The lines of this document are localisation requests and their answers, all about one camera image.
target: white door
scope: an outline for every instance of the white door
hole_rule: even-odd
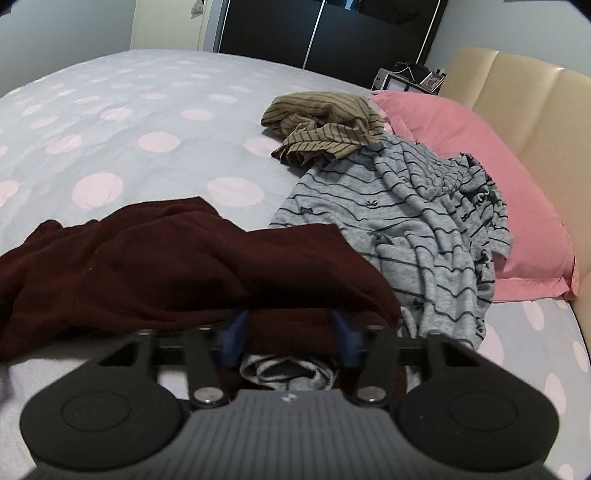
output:
[[[204,15],[191,18],[194,4],[195,0],[137,0],[131,48],[197,50],[205,25]]]

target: khaki striped fabric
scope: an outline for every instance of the khaki striped fabric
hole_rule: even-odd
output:
[[[300,92],[276,97],[261,125],[285,140],[272,155],[302,166],[320,157],[338,160],[379,142],[384,121],[358,95]]]

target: door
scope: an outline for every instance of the door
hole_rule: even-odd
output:
[[[380,68],[417,61],[427,34],[437,31],[446,4],[446,0],[326,0],[306,69],[371,88]]]
[[[302,67],[319,11],[313,0],[230,0],[219,51]]]
[[[204,15],[191,18],[194,4],[195,0],[137,0],[131,48],[197,50],[205,25]]]

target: pink pillow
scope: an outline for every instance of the pink pillow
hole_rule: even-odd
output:
[[[392,120],[396,134],[428,146],[441,158],[470,153],[503,192],[514,243],[508,259],[494,258],[494,301],[576,297],[579,273],[566,227],[525,167],[482,118],[452,100],[422,93],[383,92],[371,100]]]

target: decoration on wall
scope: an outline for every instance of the decoration on wall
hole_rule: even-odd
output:
[[[203,15],[203,11],[205,10],[205,2],[204,0],[197,0],[195,5],[193,5],[193,9],[191,10],[191,18],[198,17],[199,15]]]

